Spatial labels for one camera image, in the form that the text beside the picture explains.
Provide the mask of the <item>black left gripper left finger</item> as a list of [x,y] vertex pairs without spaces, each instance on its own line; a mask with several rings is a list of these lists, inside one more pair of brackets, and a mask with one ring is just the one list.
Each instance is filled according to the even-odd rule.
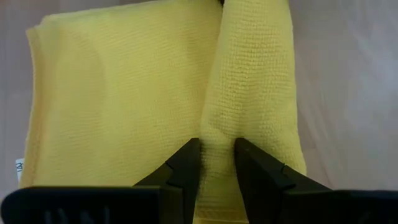
[[4,224],[192,224],[201,142],[190,139],[131,187],[28,187],[1,204]]

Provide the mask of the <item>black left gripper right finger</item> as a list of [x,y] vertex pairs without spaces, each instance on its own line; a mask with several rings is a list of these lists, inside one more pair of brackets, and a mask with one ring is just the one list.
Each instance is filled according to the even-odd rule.
[[398,224],[398,191],[329,189],[244,138],[234,161],[249,224]]

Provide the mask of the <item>yellow microfiber towel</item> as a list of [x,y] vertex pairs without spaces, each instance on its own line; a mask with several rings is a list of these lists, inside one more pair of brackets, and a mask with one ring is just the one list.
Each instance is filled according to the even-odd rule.
[[194,224],[245,223],[233,143],[300,173],[288,0],[156,0],[54,14],[34,68],[20,187],[130,186],[202,144]]

